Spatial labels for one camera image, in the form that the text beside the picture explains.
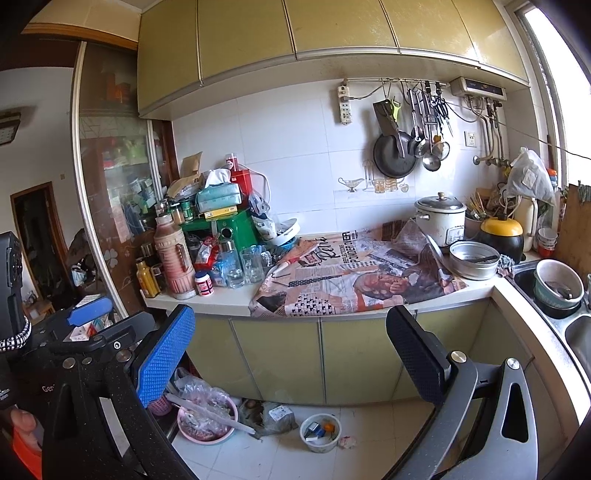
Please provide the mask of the person's left hand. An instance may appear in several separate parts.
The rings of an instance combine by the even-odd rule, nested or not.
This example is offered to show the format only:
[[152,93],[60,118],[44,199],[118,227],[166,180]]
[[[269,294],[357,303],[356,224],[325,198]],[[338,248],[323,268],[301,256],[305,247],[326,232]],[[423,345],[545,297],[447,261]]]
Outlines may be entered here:
[[18,408],[11,410],[10,418],[15,432],[27,448],[35,453],[41,453],[44,430],[37,418],[33,414]]

